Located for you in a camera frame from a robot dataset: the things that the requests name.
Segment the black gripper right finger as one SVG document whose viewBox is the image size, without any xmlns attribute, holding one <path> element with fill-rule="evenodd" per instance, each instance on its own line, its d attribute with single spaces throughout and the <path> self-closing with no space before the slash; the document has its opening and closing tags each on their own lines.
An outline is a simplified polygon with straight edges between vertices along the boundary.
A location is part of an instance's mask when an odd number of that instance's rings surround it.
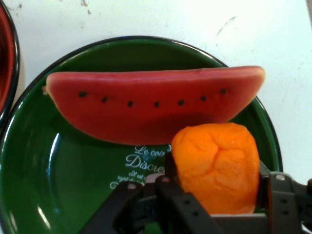
<svg viewBox="0 0 312 234">
<path fill-rule="evenodd" d="M 296 182 L 289 174 L 270 171 L 260 162 L 257 206 L 265 209 L 270 234 L 312 232 L 312 180 Z"/>
</svg>

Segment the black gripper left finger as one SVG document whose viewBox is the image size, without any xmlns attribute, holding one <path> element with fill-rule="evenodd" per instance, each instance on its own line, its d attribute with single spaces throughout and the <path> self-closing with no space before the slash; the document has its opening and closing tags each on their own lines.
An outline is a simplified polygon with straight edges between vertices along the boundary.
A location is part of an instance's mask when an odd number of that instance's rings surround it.
<svg viewBox="0 0 312 234">
<path fill-rule="evenodd" d="M 164 234 L 221 234 L 217 222 L 178 184 L 176 166 L 166 155 L 164 175 L 142 185 L 123 181 L 80 230 L 82 234 L 141 234 L 157 223 Z"/>
</svg>

